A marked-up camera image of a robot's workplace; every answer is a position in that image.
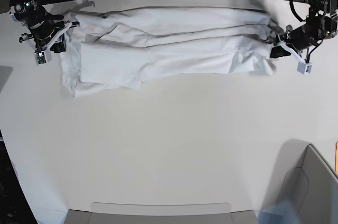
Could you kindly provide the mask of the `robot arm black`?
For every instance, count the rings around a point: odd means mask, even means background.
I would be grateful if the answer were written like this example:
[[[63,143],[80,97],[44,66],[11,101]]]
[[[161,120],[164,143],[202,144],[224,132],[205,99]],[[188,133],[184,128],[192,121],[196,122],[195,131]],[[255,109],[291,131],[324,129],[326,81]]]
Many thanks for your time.
[[[310,61],[311,54],[324,40],[337,36],[337,0],[307,0],[308,15],[301,18],[294,7],[294,1],[289,0],[293,15],[304,24],[295,30],[276,38],[275,46],[271,50],[271,58],[289,56],[292,51],[297,53],[307,50],[305,62]]]
[[[64,27],[64,16],[47,12],[42,0],[11,0],[10,14],[29,30],[27,39],[34,40],[38,53],[45,50],[58,30]]]

